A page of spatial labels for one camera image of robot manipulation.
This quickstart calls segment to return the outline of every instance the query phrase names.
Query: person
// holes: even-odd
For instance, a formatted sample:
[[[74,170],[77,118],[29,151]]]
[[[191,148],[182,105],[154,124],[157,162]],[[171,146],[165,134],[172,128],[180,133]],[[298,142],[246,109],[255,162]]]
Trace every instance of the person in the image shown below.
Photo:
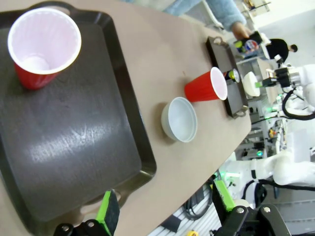
[[[280,55],[283,62],[287,59],[290,52],[297,52],[297,46],[292,44],[290,46],[283,39],[273,38],[270,39],[271,44],[266,46],[270,59],[274,59],[276,55]]]
[[[179,16],[200,2],[201,0],[175,0],[164,12]],[[251,31],[245,27],[246,19],[233,0],[206,0],[206,2],[225,30],[233,32],[237,40],[249,38]]]

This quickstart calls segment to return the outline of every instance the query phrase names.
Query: black tray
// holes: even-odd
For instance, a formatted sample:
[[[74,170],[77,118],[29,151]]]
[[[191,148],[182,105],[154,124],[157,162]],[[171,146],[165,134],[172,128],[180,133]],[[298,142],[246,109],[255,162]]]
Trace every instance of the black tray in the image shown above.
[[[220,38],[219,44],[215,38],[208,37],[206,42],[212,66],[218,67],[222,72],[237,69],[237,65],[230,46]],[[233,118],[245,116],[248,109],[248,101],[243,88],[242,80],[239,83],[227,84],[227,99],[224,101],[226,112]]]
[[[24,89],[7,49],[24,12],[58,6],[82,35],[79,57],[46,87]],[[43,2],[0,13],[0,170],[27,228],[48,222],[114,188],[122,205],[156,172],[113,19]]]

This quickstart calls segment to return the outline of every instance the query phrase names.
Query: person in black shirt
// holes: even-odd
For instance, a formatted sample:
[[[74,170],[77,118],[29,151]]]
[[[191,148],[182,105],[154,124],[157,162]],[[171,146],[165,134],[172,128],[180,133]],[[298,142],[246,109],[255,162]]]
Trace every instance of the person in black shirt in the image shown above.
[[[288,46],[283,39],[273,38],[270,39],[270,41],[271,44],[266,46],[270,59],[275,58],[275,56],[279,54],[283,58],[283,61],[285,61],[289,55],[289,51],[297,52],[297,46],[295,44]]]

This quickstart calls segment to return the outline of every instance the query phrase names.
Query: screw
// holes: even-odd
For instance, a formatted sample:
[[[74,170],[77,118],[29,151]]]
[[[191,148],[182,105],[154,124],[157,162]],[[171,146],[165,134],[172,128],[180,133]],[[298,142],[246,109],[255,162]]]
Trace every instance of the screw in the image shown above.
[[[270,208],[269,207],[264,207],[264,211],[266,212],[266,213],[269,213],[271,210],[270,210]]]
[[[68,231],[69,230],[69,226],[64,225],[64,226],[62,226],[62,229],[63,229],[63,231]]]
[[[236,212],[242,214],[244,212],[244,209],[243,208],[237,208]]]
[[[90,228],[92,228],[92,227],[94,226],[94,223],[93,223],[93,222],[89,222],[89,223],[88,223],[88,226],[89,226]]]

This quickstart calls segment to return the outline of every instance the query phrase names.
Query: tray handle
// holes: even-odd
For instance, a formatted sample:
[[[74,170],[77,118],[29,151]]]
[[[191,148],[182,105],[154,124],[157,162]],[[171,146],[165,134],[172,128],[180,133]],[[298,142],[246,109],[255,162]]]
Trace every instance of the tray handle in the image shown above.
[[[73,12],[76,10],[74,6],[69,3],[63,1],[44,1],[37,3],[29,8],[29,10],[41,8],[41,7],[51,7],[57,10],[62,11],[63,13],[71,16]]]

